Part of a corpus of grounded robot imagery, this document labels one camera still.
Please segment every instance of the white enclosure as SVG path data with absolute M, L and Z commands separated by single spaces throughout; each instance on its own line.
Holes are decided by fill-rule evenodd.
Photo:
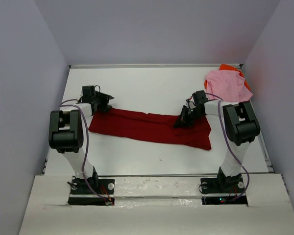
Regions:
M 48 147 L 49 114 L 61 99 L 75 98 L 82 85 L 91 83 L 113 95 L 116 108 L 177 115 L 185 96 L 203 89 L 205 74 L 221 63 L 244 64 L 262 129 L 263 137 L 252 144 L 244 162 L 254 179 L 259 176 L 247 192 L 251 207 L 207 209 L 201 195 L 191 191 L 172 200 L 166 197 L 173 191 L 163 190 L 165 198 L 157 200 L 149 187 L 138 193 L 150 198 L 122 200 L 96 213 L 61 204 L 68 196 L 63 180 L 73 172 Z M 101 69 L 90 69 L 93 65 Z M 202 174 L 215 175 L 226 146 L 218 119 L 208 121 L 211 151 L 91 134 L 89 161 L 100 175 L 123 180 L 166 175 L 162 185 L 169 188 L 169 179 L 185 182 L 173 175 L 194 181 Z M 268 173 L 269 156 L 276 174 Z M 49 187 L 55 190 L 45 194 Z M 271 194 L 260 195 L 266 187 L 276 195 L 270 201 Z M 37 229 L 41 234 L 77 234 L 73 215 L 76 223 L 85 223 L 86 234 L 93 226 L 115 234 L 128 220 L 132 222 L 118 229 L 120 234 L 163 228 L 167 234 L 294 234 L 293 209 L 294 0 L 0 0 L 0 235 L 17 235 L 25 211 L 23 235 Z M 118 222 L 113 228 L 106 221 L 99 226 L 92 220 L 99 214 Z M 139 220 L 139 215 L 151 220 Z M 235 226 L 241 230 L 229 228 L 234 226 L 230 216 L 240 221 Z M 219 227 L 210 224 L 213 219 L 221 221 Z

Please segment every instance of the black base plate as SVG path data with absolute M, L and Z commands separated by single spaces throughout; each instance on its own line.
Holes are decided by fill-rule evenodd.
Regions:
M 106 189 L 106 191 L 107 191 L 107 193 L 109 195 L 113 195 L 114 194 L 114 188 L 112 190 L 109 190 L 108 189 L 108 184 L 110 184 L 110 183 L 113 183 L 114 184 L 114 182 L 115 182 L 114 179 L 99 179 L 98 182 L 99 182 L 99 187 L 97 187 L 97 188 L 95 188 L 94 185 L 91 185 L 92 189 L 96 193 L 102 195 L 102 192 L 101 192 L 100 188 L 101 188 L 101 186 L 104 186 L 104 188 Z M 73 184 L 76 183 L 76 178 L 75 177 L 73 177 L 72 183 Z M 87 195 L 87 194 L 93 194 L 93 193 L 89 190 L 89 188 L 87 187 L 87 185 L 84 184 L 82 187 L 77 187 L 77 189 L 72 189 L 71 188 L 70 194 L 71 195 Z
M 106 201 L 99 197 L 70 197 L 68 204 L 71 206 L 107 206 Z M 113 205 L 114 201 L 115 199 L 111 197 L 110 205 Z
M 233 186 L 233 188 L 226 188 L 222 189 L 218 187 L 218 181 L 217 178 L 201 178 L 200 179 L 200 187 L 199 191 L 202 194 L 210 194 L 210 193 L 235 193 L 234 187 L 237 191 L 237 193 L 242 193 L 244 191 L 244 188 L 239 188 L 238 185 Z
M 248 205 L 246 196 L 235 199 L 235 196 L 229 197 L 209 197 L 201 198 L 202 205 Z

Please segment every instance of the white table surface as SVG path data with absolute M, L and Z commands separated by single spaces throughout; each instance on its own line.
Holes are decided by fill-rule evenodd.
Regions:
M 63 100 L 76 98 L 82 86 L 100 85 L 115 99 L 114 108 L 154 114 L 179 115 L 193 92 L 204 89 L 205 75 L 217 67 L 71 69 Z M 210 151 L 175 144 L 136 141 L 90 133 L 88 159 L 99 175 L 175 175 L 217 173 L 226 145 L 218 117 L 211 126 Z M 87 118 L 88 125 L 92 117 Z M 258 138 L 246 153 L 249 172 L 268 172 Z M 50 149 L 45 175 L 73 174 L 67 160 Z

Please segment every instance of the purple cable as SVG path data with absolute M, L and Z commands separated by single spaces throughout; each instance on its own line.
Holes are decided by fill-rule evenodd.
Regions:
M 77 100 L 76 99 L 68 99 L 68 100 L 63 101 L 60 105 L 67 103 L 67 102 L 70 102 L 70 101 L 77 101 Z
M 222 128 L 222 132 L 223 132 L 223 136 L 224 136 L 224 139 L 225 139 L 226 146 L 229 149 L 229 151 L 232 154 L 232 156 L 237 161 L 237 163 L 243 168 L 243 170 L 246 172 L 246 175 L 247 175 L 247 183 L 246 183 L 246 187 L 245 187 L 244 191 L 239 196 L 237 196 L 236 198 L 233 198 L 231 200 L 231 201 L 235 201 L 236 199 L 242 197 L 243 194 L 246 192 L 246 190 L 248 188 L 248 185 L 249 185 L 249 172 L 242 165 L 241 161 L 235 156 L 235 154 L 233 153 L 233 151 L 232 151 L 232 149 L 231 149 L 231 147 L 229 145 L 229 141 L 227 140 L 227 136 L 226 136 L 225 129 L 224 129 L 223 122 L 222 122 L 222 118 L 221 118 L 221 107 L 220 107 L 221 106 L 221 102 L 222 102 L 221 100 L 219 100 L 219 102 L 218 102 L 218 114 L 219 114 L 219 121 L 220 121 L 220 124 L 221 124 L 221 128 Z
M 216 94 L 212 94 L 212 93 L 205 93 L 205 94 L 212 95 L 212 96 L 214 96 L 214 97 L 219 98 L 220 100 L 223 100 L 220 96 L 218 96 L 218 95 L 216 95 Z
M 86 160 L 87 160 L 87 154 L 88 154 L 88 147 L 89 147 L 89 133 L 88 133 L 88 126 L 87 126 L 87 122 L 86 122 L 86 117 L 85 115 L 83 114 L 83 111 L 80 107 L 78 107 L 77 105 L 69 105 L 69 104 L 65 104 L 65 105 L 59 105 L 60 107 L 76 107 L 80 110 L 80 114 L 83 118 L 83 121 L 84 121 L 84 124 L 85 124 L 85 128 L 86 128 L 86 150 L 85 150 L 85 157 L 84 157 L 84 161 L 83 161 L 83 166 L 82 166 L 82 172 L 83 172 L 83 177 L 84 177 L 84 180 L 85 180 L 85 183 L 87 184 L 87 187 L 89 188 L 89 190 L 94 194 L 96 195 L 97 197 L 100 197 L 102 199 L 105 199 L 105 197 L 99 195 L 98 193 L 96 193 L 93 188 L 91 187 L 91 185 L 89 184 L 87 178 L 86 178 L 86 175 L 85 175 L 85 165 L 86 165 Z

